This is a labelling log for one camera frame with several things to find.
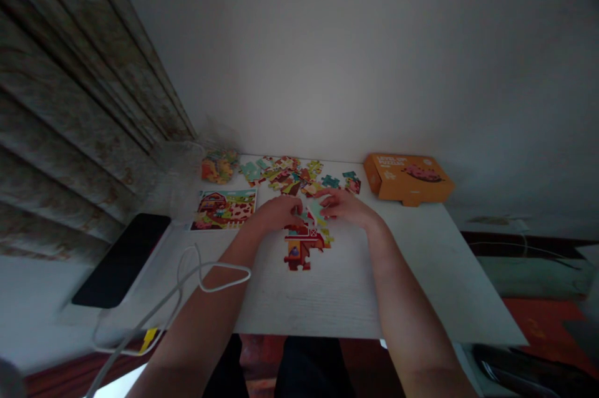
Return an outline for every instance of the wrist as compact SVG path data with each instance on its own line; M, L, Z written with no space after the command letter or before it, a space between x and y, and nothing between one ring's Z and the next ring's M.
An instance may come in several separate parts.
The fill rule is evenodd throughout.
M381 216L379 216L377 213L373 213L366 219L363 228L364 231L366 231L366 234L370 235L384 230L385 228L387 228L387 224Z
M256 238L260 242L267 234L268 230L264 228L258 220L247 220L240 229L245 238Z

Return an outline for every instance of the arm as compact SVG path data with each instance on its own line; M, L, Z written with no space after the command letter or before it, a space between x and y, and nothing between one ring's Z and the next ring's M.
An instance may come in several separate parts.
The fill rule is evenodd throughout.
M302 212L299 198L266 202L241 227L220 261L251 268L268 232L300 224L294 211ZM214 267L203 281L214 288L244 275L240 270ZM247 282L214 293L196 289L127 397L202 396L231 337L246 286Z
M366 231L382 333L408 397L476 397L443 325L382 218L352 194L325 189L325 218Z

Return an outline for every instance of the white wall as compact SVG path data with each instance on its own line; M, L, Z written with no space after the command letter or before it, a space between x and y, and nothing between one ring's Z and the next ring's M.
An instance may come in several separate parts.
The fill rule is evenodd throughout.
M463 229L511 213L599 238L598 0L132 2L196 128L246 153L432 155Z
M93 328L57 324L59 310L90 268L0 256L0 357L24 376L91 352ZM122 331L100 329L99 342Z

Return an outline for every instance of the charging cable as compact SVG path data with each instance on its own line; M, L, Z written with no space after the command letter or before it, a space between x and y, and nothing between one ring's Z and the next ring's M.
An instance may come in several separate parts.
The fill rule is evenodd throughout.
M179 278L180 268L181 268L183 259L185 257L185 254L189 250L195 250L196 254L198 255L198 265L196 267L194 267L192 270L190 270L188 273L186 273L183 278ZM247 276L244 276L242 279L238 279L237 281L232 281L231 283L224 284L223 286L218 286L215 288L208 288L204 285L204 283L202 281L202 268L212 267L212 266L241 270L241 271L246 272ZM187 280L189 278L191 278L193 276L193 274L196 272L198 273L198 283L199 283L198 285L199 285L200 289L206 293L218 292L223 289L227 289L229 287L236 286L238 284L242 284L245 281L248 281L251 277L251 269L244 267L244 266L237 266L234 264L228 264L228 263L222 263L222 262L208 262L208 263L202 264L202 255L200 254L200 248L198 247L198 245L196 243L194 243L194 245L188 246L183 251L181 258L179 259L179 264L177 266L177 285L173 289L171 289L171 291L169 293L167 293L164 296L164 298L162 300L160 300L160 302L156 306L154 306L154 308L149 313L147 313L145 315L144 318L142 318L139 321L137 326L134 327L131 330L131 332L129 332L129 334L121 341L121 343L115 349L98 347L95 342L95 336L96 336L98 327L100 326L100 322L107 315L106 313L104 313L104 311L102 311L100 313L100 319L94 329L94 334L92 336L92 346L94 347L94 349L96 351L111 353L111 356L108 358L106 363L102 366L102 369L98 372L98 375L95 377L92 385L89 387L89 390L87 391L87 394L85 395L85 398L93 398L93 396L95 395L97 390L100 388L100 385L101 385L102 381L104 380L104 377L106 376L106 374L108 373L108 371L110 370L110 368L112 367L114 362L117 360L119 354L128 354L130 356L143 356L144 354L148 353L156 346L156 344L158 343L158 340L162 336L162 333L170 326L172 321L175 319L175 315L177 314L177 311L178 311L179 306L183 299L183 291L182 291L183 286L185 285ZM159 332L158 336L156 337L156 339L154 340L154 342L146 350L144 350L142 352L133 352L131 350L126 350L125 348L129 344L129 342L133 339L133 337L135 337L135 335L141 330L141 328L146 323L148 323L148 320L150 320L150 318L152 318L152 316L156 312L158 312L162 308L162 306L164 306L169 301L169 299L177 292L179 293L179 296L177 299L177 304L175 305L173 312L171 313L170 317L168 318L167 323L160 330L160 332Z

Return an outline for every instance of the hand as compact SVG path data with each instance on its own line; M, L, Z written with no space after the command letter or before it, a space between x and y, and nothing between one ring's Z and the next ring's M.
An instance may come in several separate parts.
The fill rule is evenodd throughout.
M365 230L372 225L382 222L381 217L370 206L365 205L346 190L322 189L314 195L315 198L329 195L320 205L326 206L320 211L325 218L341 217Z
M299 198L282 195L260 206L244 226L250 225L264 234L280 230L287 225L303 226L304 222L299 217L302 209Z

